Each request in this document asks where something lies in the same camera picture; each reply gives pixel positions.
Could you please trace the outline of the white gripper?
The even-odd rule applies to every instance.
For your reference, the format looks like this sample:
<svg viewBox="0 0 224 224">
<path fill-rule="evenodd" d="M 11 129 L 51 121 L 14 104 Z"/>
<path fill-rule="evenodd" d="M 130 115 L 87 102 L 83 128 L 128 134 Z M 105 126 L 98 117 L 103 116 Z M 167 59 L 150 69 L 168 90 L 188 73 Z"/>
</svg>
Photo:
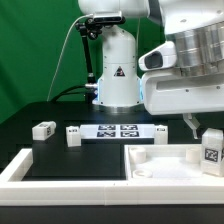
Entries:
<svg viewBox="0 0 224 224">
<path fill-rule="evenodd" d="M 184 114 L 195 139 L 200 123 L 191 113 L 224 111 L 224 73 L 180 77 L 174 69 L 147 72 L 142 90 L 144 106 L 151 115 Z"/>
</svg>

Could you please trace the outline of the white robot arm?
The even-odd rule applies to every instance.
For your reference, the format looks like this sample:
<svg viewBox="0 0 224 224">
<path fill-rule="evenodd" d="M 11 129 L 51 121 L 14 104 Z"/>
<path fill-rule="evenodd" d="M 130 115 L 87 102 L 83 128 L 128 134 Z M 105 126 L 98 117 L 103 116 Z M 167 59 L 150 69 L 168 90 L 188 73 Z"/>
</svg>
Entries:
<svg viewBox="0 0 224 224">
<path fill-rule="evenodd" d="M 224 111 L 224 0 L 78 0 L 92 27 L 103 32 L 103 74 L 95 104 L 135 106 L 152 115 Z M 146 17 L 164 28 L 165 42 L 135 56 L 135 39 L 118 27 Z"/>
</svg>

